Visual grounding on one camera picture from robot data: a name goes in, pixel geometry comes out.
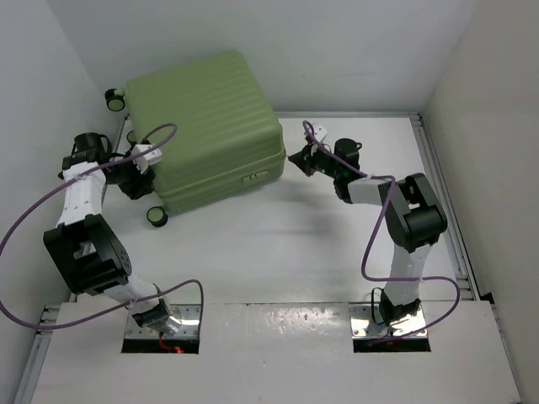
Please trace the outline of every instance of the mounting plate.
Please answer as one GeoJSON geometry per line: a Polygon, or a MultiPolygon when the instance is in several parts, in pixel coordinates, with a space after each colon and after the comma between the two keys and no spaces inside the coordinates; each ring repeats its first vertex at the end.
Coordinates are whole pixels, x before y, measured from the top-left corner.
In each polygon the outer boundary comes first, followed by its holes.
{"type": "MultiPolygon", "coordinates": [[[[199,348],[198,327],[200,322],[200,305],[170,305],[171,315],[181,322],[175,334],[163,336],[167,345],[179,346],[186,354],[197,354],[199,348]]],[[[131,316],[125,326],[122,352],[126,354],[159,354],[165,353],[158,344],[158,332],[139,327],[131,316]]]]}
{"type": "MultiPolygon", "coordinates": [[[[374,306],[374,318],[382,322],[378,305],[374,306]]],[[[430,352],[426,330],[399,340],[373,343],[377,339],[398,337],[424,327],[426,322],[421,306],[415,315],[407,315],[387,327],[373,321],[371,304],[353,304],[350,305],[350,325],[354,352],[430,352]]]]}

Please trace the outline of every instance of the white floor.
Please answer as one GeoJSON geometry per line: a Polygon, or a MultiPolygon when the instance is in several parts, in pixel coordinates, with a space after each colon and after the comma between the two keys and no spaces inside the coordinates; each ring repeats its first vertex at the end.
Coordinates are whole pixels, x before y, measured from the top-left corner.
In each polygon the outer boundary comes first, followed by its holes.
{"type": "MultiPolygon", "coordinates": [[[[401,178],[424,171],[408,119],[319,122],[331,146],[340,137],[363,143],[360,163],[368,173],[401,178]]],[[[300,150],[301,120],[281,123],[288,153],[300,150]]],[[[147,280],[162,288],[201,280],[208,305],[200,354],[120,353],[127,312],[117,311],[54,332],[34,404],[517,402],[487,302],[462,302],[431,330],[430,353],[353,353],[348,305],[341,302],[364,301],[375,286],[361,278],[360,259],[379,208],[341,202],[329,178],[306,178],[287,163],[277,182],[171,217],[161,229],[146,222],[146,210],[157,204],[153,196],[131,202],[111,187],[104,217],[147,280]]],[[[454,278],[451,251],[440,240],[425,275],[454,278]]],[[[369,273],[388,275],[392,252],[384,227],[369,273]]],[[[435,282],[422,284],[420,294],[432,321],[455,292],[435,282]]],[[[189,286],[170,300],[196,303],[198,290],[189,286]]],[[[80,296],[62,306],[58,321],[110,304],[80,296]]]]}
{"type": "MultiPolygon", "coordinates": [[[[424,172],[407,118],[318,120],[333,146],[341,137],[363,143],[360,165],[368,173],[397,178],[424,172]]],[[[289,154],[305,145],[302,119],[281,119],[289,154]]],[[[360,275],[360,260],[380,208],[347,205],[337,198],[331,178],[307,178],[291,163],[277,182],[183,215],[160,229],[146,221],[159,205],[155,195],[130,201],[109,187],[104,217],[130,254],[133,269],[162,289],[199,279],[210,302],[288,303],[363,301],[379,284],[360,275]]],[[[387,276],[393,255],[384,225],[369,261],[369,274],[387,276]]],[[[445,237],[433,248],[424,275],[454,278],[455,260],[445,237]]],[[[452,300],[450,284],[421,285],[425,300],[452,300]]],[[[196,289],[171,299],[198,300],[196,289]]]]}

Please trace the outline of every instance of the red cable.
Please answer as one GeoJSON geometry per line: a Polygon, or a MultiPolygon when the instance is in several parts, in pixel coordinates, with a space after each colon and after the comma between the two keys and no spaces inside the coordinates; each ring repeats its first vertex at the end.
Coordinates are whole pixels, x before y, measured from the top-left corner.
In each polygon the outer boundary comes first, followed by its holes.
{"type": "Polygon", "coordinates": [[[164,341],[163,341],[163,334],[159,334],[159,346],[163,348],[166,351],[169,351],[170,353],[177,353],[181,354],[183,351],[180,347],[169,347],[164,341]]]}

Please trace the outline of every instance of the ribbed suitcase shell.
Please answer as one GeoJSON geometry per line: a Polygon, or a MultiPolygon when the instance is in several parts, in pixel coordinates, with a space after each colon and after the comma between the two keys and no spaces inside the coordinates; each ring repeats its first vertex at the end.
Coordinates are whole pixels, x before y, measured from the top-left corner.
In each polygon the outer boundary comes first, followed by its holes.
{"type": "Polygon", "coordinates": [[[239,52],[132,79],[125,101],[138,141],[158,125],[178,125],[154,166],[155,191],[171,211],[226,198],[283,172],[282,127],[239,52]]]}

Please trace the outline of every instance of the white robotic arm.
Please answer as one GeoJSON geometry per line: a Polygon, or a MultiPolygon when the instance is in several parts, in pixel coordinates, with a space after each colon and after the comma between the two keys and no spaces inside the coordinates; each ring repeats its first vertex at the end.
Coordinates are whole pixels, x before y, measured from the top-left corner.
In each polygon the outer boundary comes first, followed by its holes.
{"type": "MultiPolygon", "coordinates": [[[[66,181],[113,158],[103,147],[103,136],[86,133],[75,138],[72,155],[65,157],[60,175],[66,181]]],[[[128,153],[139,153],[151,145],[134,145],[128,153]]],[[[97,170],[67,188],[63,211],[56,228],[43,240],[69,289],[75,294],[106,295],[129,310],[140,327],[175,333],[181,322],[170,315],[165,299],[141,298],[159,290],[132,273],[127,251],[102,216],[104,187],[115,183],[132,199],[152,192],[155,177],[151,165],[161,160],[157,149],[132,164],[97,170]]]]}
{"type": "MultiPolygon", "coordinates": [[[[317,140],[327,131],[313,125],[317,140]]],[[[381,206],[386,200],[389,181],[359,175],[360,143],[351,139],[335,142],[334,154],[355,167],[352,171],[323,151],[307,138],[307,145],[289,157],[307,176],[320,172],[334,179],[335,193],[349,204],[381,206]]],[[[397,181],[395,192],[385,214],[387,229],[395,243],[391,273],[382,290],[380,313],[386,325],[410,313],[420,304],[419,282],[424,263],[432,246],[447,228],[446,215],[429,181],[422,173],[397,181]]]]}

